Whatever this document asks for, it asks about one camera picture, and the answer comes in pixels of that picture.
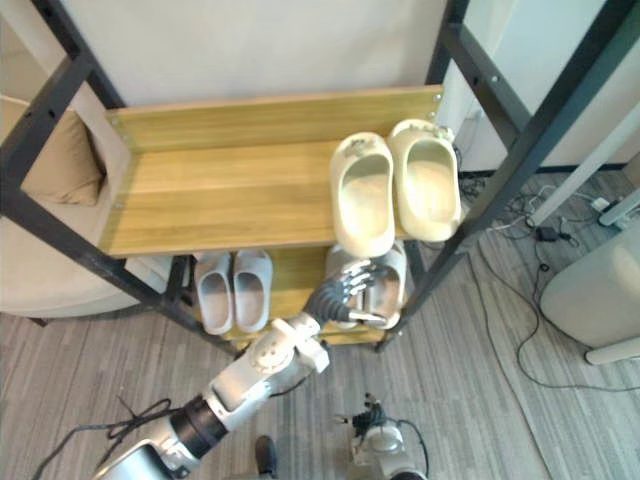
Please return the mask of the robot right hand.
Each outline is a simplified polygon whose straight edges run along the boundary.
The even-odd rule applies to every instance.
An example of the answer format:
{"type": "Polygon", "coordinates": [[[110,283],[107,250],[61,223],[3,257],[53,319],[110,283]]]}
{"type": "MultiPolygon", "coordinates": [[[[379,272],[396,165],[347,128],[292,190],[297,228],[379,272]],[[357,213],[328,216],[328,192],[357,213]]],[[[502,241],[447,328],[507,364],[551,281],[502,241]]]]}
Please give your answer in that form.
{"type": "Polygon", "coordinates": [[[366,392],[364,410],[361,413],[353,416],[334,414],[332,421],[338,425],[350,425],[353,429],[353,436],[357,439],[363,439],[370,429],[383,426],[387,419],[381,401],[372,393],[366,392]]]}

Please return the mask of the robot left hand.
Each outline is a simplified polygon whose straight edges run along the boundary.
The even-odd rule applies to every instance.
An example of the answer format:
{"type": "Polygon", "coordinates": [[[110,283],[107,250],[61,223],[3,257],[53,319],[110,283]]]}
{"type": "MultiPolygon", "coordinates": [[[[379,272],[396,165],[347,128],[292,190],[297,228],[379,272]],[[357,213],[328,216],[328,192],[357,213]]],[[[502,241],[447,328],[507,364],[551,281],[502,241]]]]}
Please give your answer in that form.
{"type": "Polygon", "coordinates": [[[384,316],[349,307],[347,302],[372,286],[385,272],[384,266],[371,259],[349,262],[311,293],[303,312],[320,326],[328,321],[382,326],[386,322],[384,316]]]}

